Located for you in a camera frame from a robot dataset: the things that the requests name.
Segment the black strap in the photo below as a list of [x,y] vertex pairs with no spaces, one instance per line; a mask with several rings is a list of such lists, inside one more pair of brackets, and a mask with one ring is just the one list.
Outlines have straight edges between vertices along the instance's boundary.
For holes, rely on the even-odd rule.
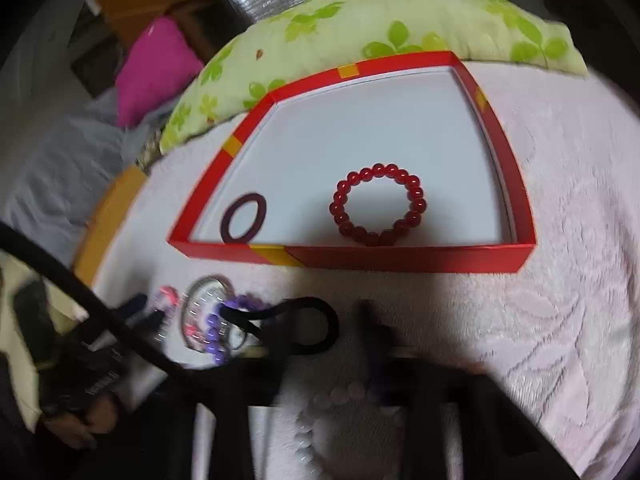
[[290,354],[292,355],[315,355],[326,352],[337,341],[340,336],[340,322],[335,310],[329,304],[319,298],[297,298],[296,300],[287,300],[266,310],[243,312],[228,306],[220,308],[220,316],[227,322],[236,325],[238,328],[254,335],[260,341],[264,342],[262,330],[251,323],[252,320],[269,320],[281,314],[292,314],[294,316],[294,332],[298,324],[297,314],[305,309],[317,310],[326,319],[326,335],[324,339],[317,343],[302,344],[298,341],[292,341],[290,344]]

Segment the red bead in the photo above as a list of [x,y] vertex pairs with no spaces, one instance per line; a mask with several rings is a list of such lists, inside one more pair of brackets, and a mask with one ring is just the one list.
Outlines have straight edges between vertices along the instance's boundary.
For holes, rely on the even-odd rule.
[[337,223],[338,225],[340,225],[342,222],[348,222],[348,221],[349,221],[349,215],[347,215],[347,213],[345,213],[344,211],[334,216],[334,222]]
[[334,202],[337,202],[338,204],[345,204],[347,203],[347,196],[340,191],[336,191],[334,193]]
[[362,243],[366,236],[367,236],[367,230],[361,225],[357,225],[351,231],[351,238],[353,238],[357,242]]
[[346,180],[341,180],[340,182],[338,182],[338,185],[336,187],[338,191],[344,194],[347,194],[351,191],[351,184],[349,184]]
[[360,170],[360,178],[363,182],[371,180],[373,178],[373,171],[371,171],[371,168],[362,168]]
[[396,243],[396,233],[393,229],[385,229],[380,233],[380,245],[392,246]]
[[380,245],[380,235],[373,231],[368,232],[364,237],[364,244],[367,247],[376,247]]
[[344,211],[344,206],[339,202],[331,202],[329,204],[329,213],[332,215],[341,213]]
[[427,211],[427,201],[423,198],[417,198],[416,200],[412,200],[411,211],[415,211],[417,213],[424,213],[425,211]]
[[398,171],[398,167],[395,164],[387,164],[385,168],[385,175],[389,178],[393,178],[396,176],[396,171]]
[[409,232],[409,224],[406,220],[400,219],[394,222],[394,232],[397,236],[404,236]]
[[411,189],[412,187],[420,186],[420,179],[415,175],[409,175],[404,182],[404,187],[407,189]]
[[349,184],[351,184],[352,186],[357,186],[360,183],[360,175],[357,174],[355,171],[351,171],[347,175],[347,180],[349,181]]
[[353,232],[353,224],[351,222],[342,222],[338,225],[338,231],[342,236],[350,236]]
[[384,164],[380,164],[380,163],[374,164],[373,168],[371,168],[371,169],[373,171],[373,176],[376,176],[376,177],[385,176],[385,166],[384,166]]
[[394,177],[394,180],[398,184],[404,184],[406,182],[406,178],[408,176],[409,176],[409,172],[407,170],[397,170],[396,171],[396,176]]
[[422,198],[424,196],[424,192],[421,187],[412,187],[406,192],[406,195],[409,200],[416,200],[417,198]]
[[410,227],[418,227],[418,225],[420,225],[420,220],[422,220],[422,216],[420,213],[415,211],[409,211],[404,215],[404,219]]

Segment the gray blanket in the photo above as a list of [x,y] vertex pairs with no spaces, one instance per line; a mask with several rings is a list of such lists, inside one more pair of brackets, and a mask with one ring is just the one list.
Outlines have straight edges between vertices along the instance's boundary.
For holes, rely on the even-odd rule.
[[145,139],[168,119],[177,98],[135,128],[115,126],[115,89],[52,125],[16,179],[2,220],[67,266],[111,181],[132,164]]

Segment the green leaf pattern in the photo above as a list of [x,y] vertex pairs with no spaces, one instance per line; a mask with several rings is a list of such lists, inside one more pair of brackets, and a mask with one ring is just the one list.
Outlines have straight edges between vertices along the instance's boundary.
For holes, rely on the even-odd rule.
[[[468,12],[468,19],[455,22],[446,12]],[[455,23],[450,26],[445,18]],[[329,20],[327,26],[322,20]],[[296,44],[301,38],[317,40]],[[312,64],[305,64],[305,47],[314,56]],[[318,72],[362,59],[437,50],[454,50],[462,59],[586,70],[564,25],[542,22],[508,0],[307,0],[250,27],[206,64],[169,119],[162,152],[238,113],[241,105],[254,108],[286,83],[274,76],[287,73],[291,81],[311,66]]]
[[214,108],[218,106],[218,98],[210,97],[207,94],[202,96],[202,100],[200,101],[200,106],[198,107],[198,111],[207,117],[207,121],[209,123],[213,123],[216,121],[216,113]]
[[334,17],[343,3],[344,2],[332,2],[324,7],[320,7],[313,14],[296,14],[284,31],[285,43],[294,41],[300,36],[315,32],[318,20],[326,20]]
[[428,52],[430,50],[447,50],[449,46],[447,41],[430,32],[422,38],[422,45],[404,43],[409,39],[409,29],[398,20],[389,25],[386,31],[386,38],[391,45],[382,43],[381,41],[371,41],[362,49],[362,55],[366,59],[375,59],[377,57],[392,56],[393,54],[410,54],[412,52]]
[[267,85],[267,88],[265,88],[263,84],[253,81],[249,84],[249,95],[251,96],[251,98],[245,99],[242,102],[242,105],[247,110],[251,110],[255,105],[258,104],[258,102],[260,102],[260,99],[267,95],[267,92],[271,92],[271,90],[280,88],[286,83],[287,82],[284,81],[284,79],[274,79]]
[[220,76],[222,75],[222,62],[229,57],[229,54],[231,54],[231,51],[234,49],[234,45],[236,44],[236,41],[238,40],[238,38],[236,38],[235,40],[232,40],[231,43],[227,44],[227,46],[223,47],[212,59],[211,61],[209,61],[206,65],[206,67],[204,67],[204,69],[202,70],[202,72],[200,72],[200,84],[204,85],[207,82],[211,81],[217,81],[218,79],[220,79]]
[[566,54],[569,46],[563,38],[551,37],[543,44],[542,32],[525,18],[520,9],[508,0],[487,0],[485,7],[491,14],[500,14],[504,24],[517,28],[530,41],[516,41],[511,45],[510,59],[516,63],[529,63],[542,56],[548,65],[548,59],[558,60]]

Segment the black cable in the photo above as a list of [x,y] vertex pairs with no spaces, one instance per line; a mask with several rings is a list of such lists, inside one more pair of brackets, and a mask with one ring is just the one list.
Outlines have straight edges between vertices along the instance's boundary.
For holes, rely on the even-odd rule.
[[176,379],[191,395],[196,397],[198,402],[203,403],[214,412],[211,396],[205,393],[203,386],[190,371],[169,360],[162,352],[137,336],[116,313],[100,301],[63,264],[4,222],[0,222],[0,250],[12,254],[38,274],[46,276],[51,283],[81,305],[91,316],[100,320],[104,324],[105,330],[109,330],[121,343],[131,348],[145,361]]

